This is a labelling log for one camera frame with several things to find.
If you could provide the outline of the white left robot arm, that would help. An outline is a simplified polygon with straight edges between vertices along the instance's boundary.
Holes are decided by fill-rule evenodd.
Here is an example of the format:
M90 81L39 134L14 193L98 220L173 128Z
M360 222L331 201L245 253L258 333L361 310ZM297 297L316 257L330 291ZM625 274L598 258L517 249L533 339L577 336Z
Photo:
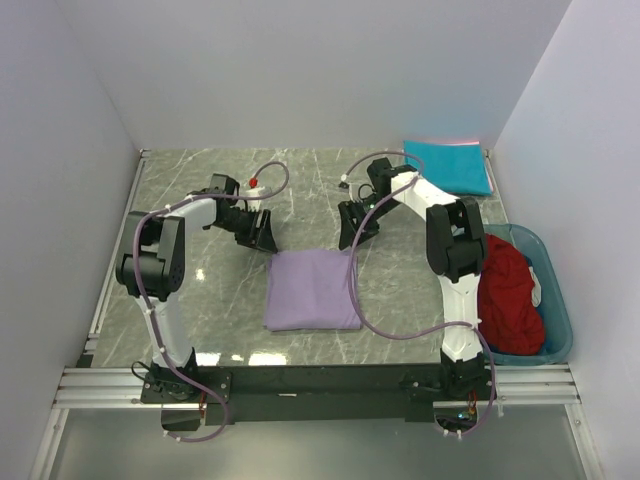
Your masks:
M207 188L175 205L127 215L115 275L142 311L151 338L152 360L144 379L149 390L179 402L200 392L195 348L180 319L187 240L195 232L219 228L232 233L240 246L277 253L271 211L261 203L278 192L253 177L242 193L238 181L214 174Z

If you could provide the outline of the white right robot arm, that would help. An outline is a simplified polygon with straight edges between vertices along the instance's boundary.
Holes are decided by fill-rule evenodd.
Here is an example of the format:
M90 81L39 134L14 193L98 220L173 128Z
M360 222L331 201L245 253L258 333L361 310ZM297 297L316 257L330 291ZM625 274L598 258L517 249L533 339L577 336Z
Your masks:
M338 204L341 220L339 248L349 251L355 263L356 247L379 233L378 219L399 205L408 207L425 223L426 259L438 277L443 301L444 331L441 344L439 386L452 399L477 388L485 375L484 344L477 298L480 277L489 248L478 203L435 186L416 167L393 166L391 155L419 161L415 155L374 152L356 160L341 176L339 186L349 189L348 177L369 161L367 175L372 193L360 200Z

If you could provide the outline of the purple t-shirt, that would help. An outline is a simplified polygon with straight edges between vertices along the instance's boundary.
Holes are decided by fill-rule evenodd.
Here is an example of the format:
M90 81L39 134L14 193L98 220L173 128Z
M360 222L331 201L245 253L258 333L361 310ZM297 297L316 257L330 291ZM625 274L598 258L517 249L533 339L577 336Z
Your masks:
M354 274L347 252L311 249L272 256L264 327L271 332L360 329L348 290Z

